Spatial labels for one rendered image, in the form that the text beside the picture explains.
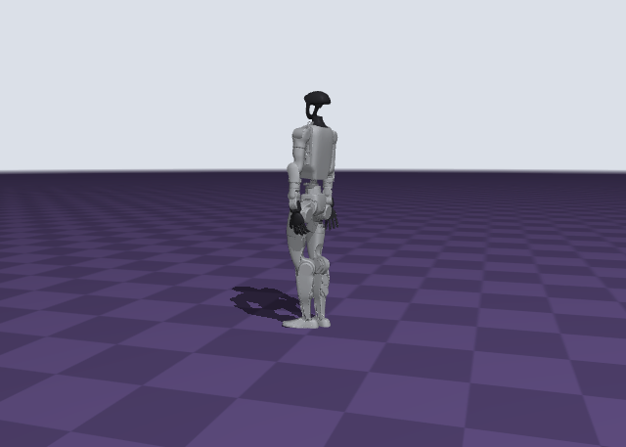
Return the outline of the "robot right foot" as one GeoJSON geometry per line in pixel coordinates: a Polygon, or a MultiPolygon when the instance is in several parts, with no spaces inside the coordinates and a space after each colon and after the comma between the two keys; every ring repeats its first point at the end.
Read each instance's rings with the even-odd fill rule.
{"type": "MultiPolygon", "coordinates": [[[[315,319],[315,317],[316,316],[312,317],[311,319],[313,319],[313,318],[315,319]]],[[[317,315],[317,317],[318,317],[318,315],[317,315]]],[[[317,320],[317,321],[318,321],[318,324],[319,324],[320,327],[325,327],[326,328],[326,327],[330,327],[331,326],[330,320],[327,319],[327,318],[324,318],[323,316],[322,316],[322,320],[317,320]]]]}

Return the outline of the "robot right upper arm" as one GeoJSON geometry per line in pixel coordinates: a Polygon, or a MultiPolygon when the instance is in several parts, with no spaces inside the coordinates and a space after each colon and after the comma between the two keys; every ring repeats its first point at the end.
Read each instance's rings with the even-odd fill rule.
{"type": "Polygon", "coordinates": [[[335,131],[333,131],[333,133],[334,133],[334,143],[333,143],[332,162],[331,162],[331,168],[330,168],[329,174],[332,174],[335,170],[335,144],[337,141],[337,134],[335,131]]]}

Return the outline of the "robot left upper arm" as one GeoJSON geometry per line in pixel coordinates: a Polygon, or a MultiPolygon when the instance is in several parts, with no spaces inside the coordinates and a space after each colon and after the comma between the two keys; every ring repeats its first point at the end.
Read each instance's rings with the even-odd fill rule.
{"type": "MultiPolygon", "coordinates": [[[[294,162],[298,166],[299,174],[302,172],[306,143],[310,139],[310,127],[295,128],[292,132],[293,149],[292,155],[294,162]]],[[[287,168],[288,171],[288,168],[287,168]]]]}

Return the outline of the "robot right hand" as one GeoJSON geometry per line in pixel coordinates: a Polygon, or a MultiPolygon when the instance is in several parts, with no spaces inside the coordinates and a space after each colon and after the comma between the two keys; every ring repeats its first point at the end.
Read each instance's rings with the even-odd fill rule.
{"type": "MultiPolygon", "coordinates": [[[[335,213],[335,210],[333,209],[333,207],[335,206],[333,197],[332,197],[332,201],[333,201],[333,204],[330,204],[330,206],[332,207],[332,214],[331,214],[331,217],[328,219],[329,220],[329,230],[331,230],[331,220],[332,220],[332,223],[333,223],[333,229],[335,228],[335,223],[336,223],[336,226],[338,227],[338,223],[337,223],[337,219],[336,219],[336,213],[335,213]],[[334,219],[335,219],[335,222],[334,222],[334,219]]],[[[325,221],[325,230],[327,230],[327,227],[328,227],[328,220],[325,221]]],[[[323,220],[320,220],[320,221],[323,222],[323,220]]]]}

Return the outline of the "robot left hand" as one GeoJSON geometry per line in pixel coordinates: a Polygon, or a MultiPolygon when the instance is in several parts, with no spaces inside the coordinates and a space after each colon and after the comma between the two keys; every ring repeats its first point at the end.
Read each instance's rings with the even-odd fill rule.
{"type": "Polygon", "coordinates": [[[291,213],[292,213],[292,215],[291,215],[291,220],[290,220],[290,228],[292,229],[292,225],[293,225],[293,230],[294,230],[294,232],[295,232],[297,235],[299,234],[299,235],[301,235],[301,236],[302,236],[302,235],[304,235],[304,234],[309,233],[309,232],[310,232],[310,230],[308,230],[308,229],[306,228],[306,226],[305,226],[305,224],[304,224],[304,219],[303,219],[303,216],[300,214],[300,211],[301,211],[300,201],[297,201],[297,202],[296,202],[296,204],[297,204],[297,209],[294,209],[294,210],[291,210],[291,209],[290,209],[290,211],[291,211],[291,213]],[[301,224],[302,224],[302,225],[301,225],[301,224]],[[299,226],[298,226],[298,225],[299,225],[299,226]],[[303,227],[302,227],[302,226],[303,226],[303,227]],[[299,229],[299,228],[300,228],[300,229],[299,229]],[[304,228],[304,230],[305,230],[306,232],[303,230],[303,228],[304,228]],[[296,229],[297,229],[297,231],[296,231],[296,229]],[[301,231],[302,233],[301,233],[300,231],[301,231]],[[298,232],[298,233],[297,233],[297,232],[298,232]]]}

